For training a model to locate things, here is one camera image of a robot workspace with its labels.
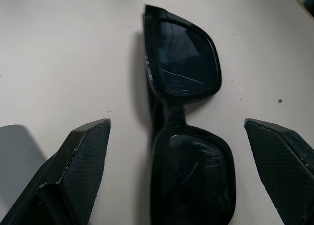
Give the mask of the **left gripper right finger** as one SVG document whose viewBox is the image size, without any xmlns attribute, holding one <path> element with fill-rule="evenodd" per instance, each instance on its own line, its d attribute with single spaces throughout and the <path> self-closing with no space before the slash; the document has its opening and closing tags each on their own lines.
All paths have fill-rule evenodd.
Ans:
<svg viewBox="0 0 314 225">
<path fill-rule="evenodd" d="M 286 225 L 314 223 L 314 149 L 294 130 L 247 118 L 257 171 Z"/>
</svg>

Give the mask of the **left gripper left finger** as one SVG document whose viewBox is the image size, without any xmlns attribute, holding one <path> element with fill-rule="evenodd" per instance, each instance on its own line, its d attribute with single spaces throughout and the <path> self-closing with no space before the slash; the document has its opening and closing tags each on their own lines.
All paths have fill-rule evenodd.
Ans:
<svg viewBox="0 0 314 225">
<path fill-rule="evenodd" d="M 30 179 L 2 225 L 86 225 L 102 181 L 109 118 L 72 130 Z"/>
</svg>

